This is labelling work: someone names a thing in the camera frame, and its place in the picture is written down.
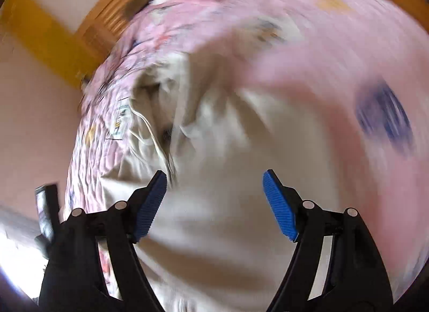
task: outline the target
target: black device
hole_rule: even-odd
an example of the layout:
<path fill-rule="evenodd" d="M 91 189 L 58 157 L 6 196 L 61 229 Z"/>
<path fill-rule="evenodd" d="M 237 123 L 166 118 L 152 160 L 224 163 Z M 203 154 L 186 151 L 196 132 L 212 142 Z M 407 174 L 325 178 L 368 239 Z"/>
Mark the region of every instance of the black device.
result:
<path fill-rule="evenodd" d="M 39 227 L 41 234 L 35 238 L 38 247 L 45 258 L 48 258 L 48 251 L 55 241 L 55 233 L 59 232 L 60 220 L 58 212 L 58 189 L 55 184 L 40 186 L 35 190 L 36 207 L 39 217 Z"/>
<path fill-rule="evenodd" d="M 273 171 L 268 173 L 294 213 L 297 246 L 267 312 L 393 311 L 383 261 L 359 213 L 353 208 L 344 213 L 323 210 L 314 202 L 303 201 L 295 189 L 284 187 Z M 47 239 L 49 262 L 39 304 L 9 287 L 0 293 L 2 311 L 164 312 L 139 264 L 134 243 L 147 234 L 166 189 L 167 178 L 158 171 L 146 188 L 107 211 L 86 214 L 76 208 L 58 226 L 55 219 L 53 240 Z M 41 209 L 56 209 L 54 188 L 40 190 L 38 197 L 48 195 L 40 203 L 45 205 Z M 53 218 L 53 213 L 41 217 L 43 221 Z M 308 300 L 325 236 L 333 236 L 325 287 L 321 296 Z M 102 239 L 107 241 L 122 300 L 109 296 L 106 289 L 97 247 Z M 7 281 L 0 272 L 0 287 L 2 284 L 7 286 Z"/>

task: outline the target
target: fabric label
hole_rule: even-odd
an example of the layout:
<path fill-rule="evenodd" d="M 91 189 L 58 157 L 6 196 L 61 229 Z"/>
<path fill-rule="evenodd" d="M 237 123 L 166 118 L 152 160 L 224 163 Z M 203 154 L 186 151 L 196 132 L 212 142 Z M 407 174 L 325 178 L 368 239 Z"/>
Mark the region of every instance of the fabric label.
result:
<path fill-rule="evenodd" d="M 107 138 L 122 140 L 130 121 L 131 113 L 128 98 L 124 98 L 118 101 L 118 106 L 112 124 L 110 125 L 109 136 Z"/>

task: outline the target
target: pink blanket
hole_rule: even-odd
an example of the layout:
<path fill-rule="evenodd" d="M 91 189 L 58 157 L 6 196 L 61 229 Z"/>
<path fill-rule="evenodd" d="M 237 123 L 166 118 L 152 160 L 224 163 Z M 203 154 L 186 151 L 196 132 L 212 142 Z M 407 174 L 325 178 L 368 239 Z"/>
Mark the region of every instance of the pink blanket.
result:
<path fill-rule="evenodd" d="M 319 113 L 339 187 L 359 204 L 398 298 L 428 253 L 429 37 L 387 0 L 153 1 L 87 87 L 65 216 L 105 210 L 99 176 L 127 148 L 112 121 L 139 74 L 171 51 L 210 45 L 231 60 L 231 86 Z"/>

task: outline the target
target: bright light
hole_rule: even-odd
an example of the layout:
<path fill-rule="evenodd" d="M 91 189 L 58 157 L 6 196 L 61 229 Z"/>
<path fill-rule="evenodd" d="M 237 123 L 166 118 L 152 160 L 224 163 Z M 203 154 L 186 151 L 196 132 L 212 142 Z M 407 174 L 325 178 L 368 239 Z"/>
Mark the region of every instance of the bright light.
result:
<path fill-rule="evenodd" d="M 40 294 L 46 260 L 35 248 L 17 245 L 0 234 L 0 266 L 6 275 L 30 298 Z"/>

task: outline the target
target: blue gripper pad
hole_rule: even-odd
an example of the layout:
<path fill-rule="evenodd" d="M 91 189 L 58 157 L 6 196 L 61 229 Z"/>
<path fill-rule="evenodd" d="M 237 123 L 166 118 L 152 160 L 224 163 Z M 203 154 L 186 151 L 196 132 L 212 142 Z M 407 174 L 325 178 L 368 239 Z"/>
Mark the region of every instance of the blue gripper pad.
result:
<path fill-rule="evenodd" d="M 136 216 L 136 226 L 134 236 L 139 241 L 146 236 L 154 221 L 155 215 L 160 207 L 160 204 L 167 192 L 167 176 L 162 173 L 155 181 L 152 189 L 149 191 L 146 200 L 140 207 Z"/>
<path fill-rule="evenodd" d="M 271 206 L 278 226 L 282 234 L 288 236 L 291 241 L 298 238 L 298 231 L 295 225 L 295 214 L 283 196 L 281 185 L 277 185 L 268 171 L 264 173 L 262 184 L 265 196 Z"/>

